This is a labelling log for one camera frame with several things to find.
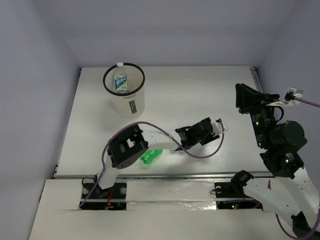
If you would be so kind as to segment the green plastic bottle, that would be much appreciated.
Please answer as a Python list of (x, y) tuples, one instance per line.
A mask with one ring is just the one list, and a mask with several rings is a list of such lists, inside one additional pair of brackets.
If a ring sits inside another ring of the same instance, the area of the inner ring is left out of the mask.
[(145, 164), (149, 165), (151, 164), (155, 159), (157, 159), (161, 154), (163, 153), (162, 149), (152, 149), (147, 150), (143, 153), (143, 155), (140, 157), (140, 160)]

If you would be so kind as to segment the clear bottle green white label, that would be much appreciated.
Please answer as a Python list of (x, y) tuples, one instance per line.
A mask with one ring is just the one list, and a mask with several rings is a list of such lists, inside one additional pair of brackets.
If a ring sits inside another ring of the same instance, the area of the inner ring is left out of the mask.
[(116, 93), (125, 94), (129, 92), (128, 75), (124, 69), (124, 63), (118, 62), (112, 74), (113, 88)]

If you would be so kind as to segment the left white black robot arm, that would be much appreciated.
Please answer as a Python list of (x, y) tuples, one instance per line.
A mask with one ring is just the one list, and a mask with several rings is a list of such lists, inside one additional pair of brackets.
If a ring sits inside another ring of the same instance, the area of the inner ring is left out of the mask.
[(183, 151), (197, 158), (189, 151), (192, 147), (204, 146), (217, 139), (223, 141), (226, 130), (221, 119), (213, 122), (209, 117), (173, 132), (167, 132), (147, 121), (125, 126), (105, 145), (101, 154), (102, 169), (93, 177), (93, 185), (87, 188), (88, 192), (80, 204), (84, 205), (92, 196), (108, 196), (120, 171), (132, 166), (147, 151)]

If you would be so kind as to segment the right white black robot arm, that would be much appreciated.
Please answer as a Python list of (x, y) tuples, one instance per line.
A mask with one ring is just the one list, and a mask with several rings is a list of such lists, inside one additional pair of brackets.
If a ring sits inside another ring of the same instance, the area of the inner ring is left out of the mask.
[(320, 194), (312, 183), (299, 150), (307, 144), (305, 131), (296, 121), (282, 121), (275, 109), (297, 106), (303, 102), (303, 90), (290, 87), (284, 98), (262, 93), (246, 84), (235, 85), (235, 105), (248, 114), (260, 157), (268, 171), (285, 187), (291, 198), (272, 191), (245, 170), (229, 181), (217, 182), (212, 193), (230, 209), (241, 202), (256, 202), (264, 211), (275, 214), (278, 223), (285, 221), (292, 229), (293, 240), (317, 240), (320, 237)]

